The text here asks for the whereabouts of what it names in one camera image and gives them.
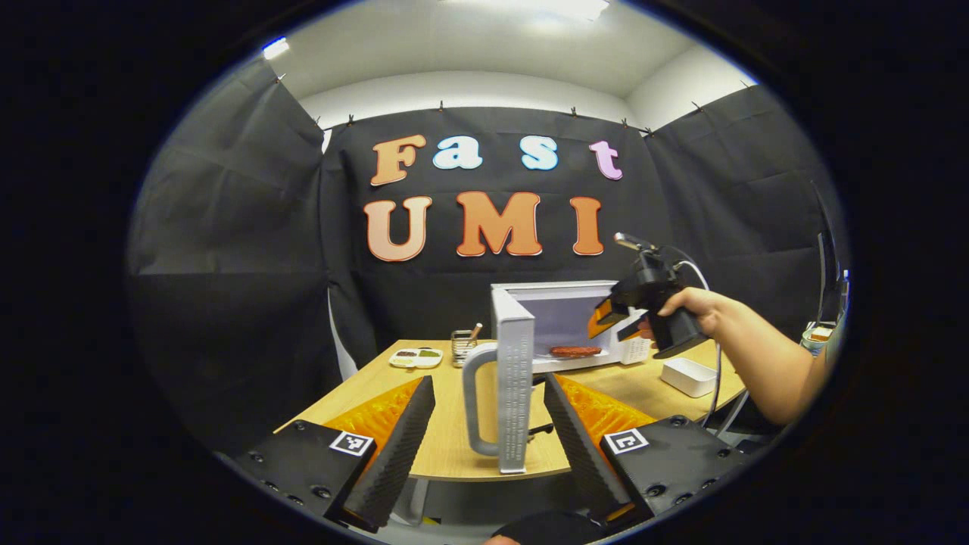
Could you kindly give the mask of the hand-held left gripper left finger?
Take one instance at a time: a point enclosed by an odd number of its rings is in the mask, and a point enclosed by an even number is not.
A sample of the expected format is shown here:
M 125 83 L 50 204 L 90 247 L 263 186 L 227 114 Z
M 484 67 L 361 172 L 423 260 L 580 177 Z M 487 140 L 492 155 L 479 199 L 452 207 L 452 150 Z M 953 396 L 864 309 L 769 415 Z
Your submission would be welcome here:
M 295 419 L 233 459 L 260 490 L 319 520 L 374 534 L 388 523 L 435 407 L 425 375 L 327 421 Z

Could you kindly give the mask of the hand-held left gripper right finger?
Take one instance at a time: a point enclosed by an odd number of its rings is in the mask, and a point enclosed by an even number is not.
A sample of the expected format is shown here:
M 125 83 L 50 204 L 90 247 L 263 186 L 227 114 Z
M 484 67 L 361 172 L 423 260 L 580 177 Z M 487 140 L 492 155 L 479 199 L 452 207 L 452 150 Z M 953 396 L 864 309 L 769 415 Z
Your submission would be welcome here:
M 608 531 L 708 497 L 751 461 L 686 416 L 654 419 L 556 373 L 544 406 L 589 519 Z

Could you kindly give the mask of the white microwave oven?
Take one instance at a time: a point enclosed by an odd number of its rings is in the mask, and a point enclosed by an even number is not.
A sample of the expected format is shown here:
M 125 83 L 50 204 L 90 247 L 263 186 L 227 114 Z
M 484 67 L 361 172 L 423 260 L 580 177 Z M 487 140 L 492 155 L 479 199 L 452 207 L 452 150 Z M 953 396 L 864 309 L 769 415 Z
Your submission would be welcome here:
M 619 342 L 615 331 L 589 339 L 586 323 L 615 280 L 583 282 L 505 282 L 489 285 L 491 342 L 470 351 L 463 366 L 465 421 L 470 448 L 497 461 L 501 475 L 526 472 L 528 420 L 533 380 L 545 372 L 570 372 L 605 366 L 630 368 L 650 358 L 643 339 Z M 595 357 L 555 359 L 553 346 L 600 346 Z M 496 440 L 481 437 L 478 373 L 492 363 L 496 391 Z

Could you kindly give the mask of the small white rectangular tray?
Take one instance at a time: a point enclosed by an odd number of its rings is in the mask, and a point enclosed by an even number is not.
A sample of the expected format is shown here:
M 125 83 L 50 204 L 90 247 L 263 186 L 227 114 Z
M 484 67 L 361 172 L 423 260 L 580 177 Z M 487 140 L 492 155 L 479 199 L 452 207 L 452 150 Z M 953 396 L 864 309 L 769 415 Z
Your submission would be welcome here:
M 678 357 L 665 360 L 660 379 L 691 399 L 699 399 L 711 394 L 716 386 L 716 369 L 707 368 L 687 358 Z

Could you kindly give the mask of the white divided sauce dish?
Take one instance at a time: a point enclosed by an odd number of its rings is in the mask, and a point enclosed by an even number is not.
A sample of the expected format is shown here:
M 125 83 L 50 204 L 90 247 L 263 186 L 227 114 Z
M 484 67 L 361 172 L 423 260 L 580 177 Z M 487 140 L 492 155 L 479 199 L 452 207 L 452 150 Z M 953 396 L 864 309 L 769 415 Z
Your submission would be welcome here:
M 388 358 L 392 368 L 433 369 L 440 365 L 444 353 L 430 347 L 405 348 L 397 350 Z

